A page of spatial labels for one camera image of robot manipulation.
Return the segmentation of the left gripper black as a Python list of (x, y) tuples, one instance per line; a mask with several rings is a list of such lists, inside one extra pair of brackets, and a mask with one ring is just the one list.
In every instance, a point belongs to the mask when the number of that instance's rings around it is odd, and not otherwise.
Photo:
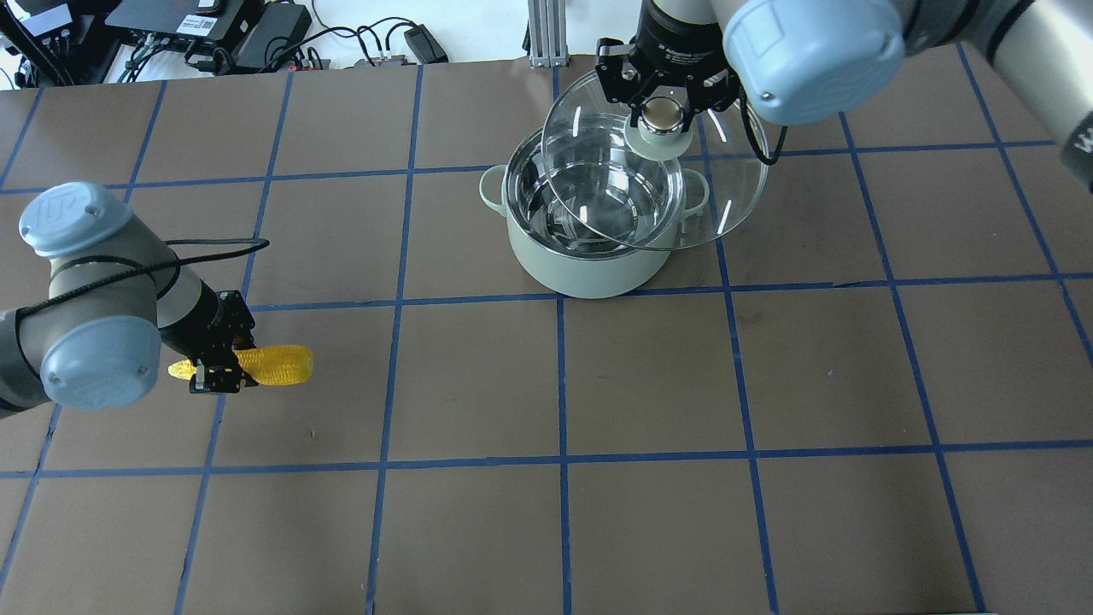
[(189, 393), (237, 394), (259, 383), (234, 360), (233, 351), (256, 348), (254, 316), (238, 289), (203, 289), (193, 308), (180, 320), (161, 330), (168, 348), (196, 363)]

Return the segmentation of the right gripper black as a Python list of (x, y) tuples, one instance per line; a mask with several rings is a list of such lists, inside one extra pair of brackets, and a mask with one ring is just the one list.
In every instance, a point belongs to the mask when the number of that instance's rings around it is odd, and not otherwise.
[(722, 50), (715, 17), (684, 15), (661, 1), (643, 1), (635, 35), (596, 42), (596, 75), (606, 100), (630, 108), (659, 87), (682, 87), (684, 116), (725, 113), (740, 97), (740, 78)]

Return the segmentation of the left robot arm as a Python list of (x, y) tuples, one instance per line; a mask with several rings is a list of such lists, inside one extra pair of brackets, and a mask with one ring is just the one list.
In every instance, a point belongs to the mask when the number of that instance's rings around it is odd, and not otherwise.
[(254, 347), (240, 292), (216, 292), (104, 186), (51, 187), (17, 230), (50, 263), (47, 300), (3, 312), (1, 406), (10, 417), (58, 402), (124, 407), (157, 383), (161, 348), (195, 369), (193, 394), (251, 388), (238, 351)]

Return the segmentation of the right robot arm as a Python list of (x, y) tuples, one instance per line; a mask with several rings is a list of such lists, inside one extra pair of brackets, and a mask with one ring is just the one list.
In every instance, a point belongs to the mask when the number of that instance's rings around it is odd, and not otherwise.
[(645, 1), (628, 43), (598, 42), (606, 100), (686, 90), (682, 130), (748, 100), (772, 125), (812, 125), (869, 100), (905, 59), (972, 45), (1090, 187), (1089, 1)]

